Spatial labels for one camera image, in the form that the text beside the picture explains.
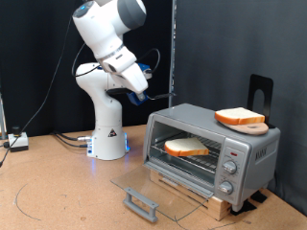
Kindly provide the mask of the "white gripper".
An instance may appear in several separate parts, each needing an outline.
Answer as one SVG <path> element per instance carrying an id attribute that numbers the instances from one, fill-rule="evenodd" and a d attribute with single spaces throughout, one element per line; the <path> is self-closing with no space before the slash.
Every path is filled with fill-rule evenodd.
<path id="1" fill-rule="evenodd" d="M 143 91 L 148 88 L 148 82 L 137 63 L 134 63 L 124 70 L 120 76 L 122 77 L 122 84 L 124 84 L 127 89 L 137 93 L 137 98 L 139 100 L 145 99 Z"/>

